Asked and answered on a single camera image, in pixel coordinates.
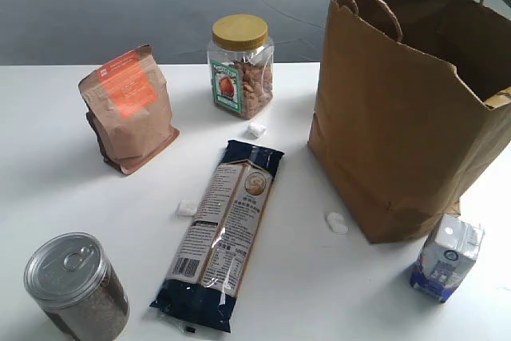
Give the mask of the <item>blue and white milk carton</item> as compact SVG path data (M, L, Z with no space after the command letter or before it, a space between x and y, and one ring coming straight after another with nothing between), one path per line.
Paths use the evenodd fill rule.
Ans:
M444 303L475 265L484 229L443 215L428 235L410 276L410 286Z

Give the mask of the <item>white cube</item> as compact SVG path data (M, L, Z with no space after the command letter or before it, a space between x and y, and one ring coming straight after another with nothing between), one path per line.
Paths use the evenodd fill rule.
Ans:
M182 200L175 211L176 216L193 217L198 209L198 204L192 200Z
M349 232L346 219L341 213L329 212L326 216L326 222L333 233L346 235Z
M262 137L267 131L267 127L257 122L251 122L247 127L247 134L254 138Z

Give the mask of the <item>dark blue noodle package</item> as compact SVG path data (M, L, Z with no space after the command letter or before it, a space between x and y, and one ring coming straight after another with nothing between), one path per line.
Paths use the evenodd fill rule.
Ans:
M240 285L283 152L230 140L150 306L230 332Z

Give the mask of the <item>almond jar with yellow lid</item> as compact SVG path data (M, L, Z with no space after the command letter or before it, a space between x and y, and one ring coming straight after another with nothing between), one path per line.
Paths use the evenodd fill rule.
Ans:
M207 47L216 106L250 120L273 98L274 42L268 25L252 14L232 14L212 26Z

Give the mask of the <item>kraft pouch with orange label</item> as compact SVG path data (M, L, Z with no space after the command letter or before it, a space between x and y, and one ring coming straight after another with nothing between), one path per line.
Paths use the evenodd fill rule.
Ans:
M78 84L104 162L130 175L180 135L167 81L147 44L105 63Z

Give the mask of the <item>brown paper shopping bag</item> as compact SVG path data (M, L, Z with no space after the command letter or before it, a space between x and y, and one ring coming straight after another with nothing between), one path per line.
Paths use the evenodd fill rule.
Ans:
M510 21L330 0L308 145L372 244L427 235L510 142Z

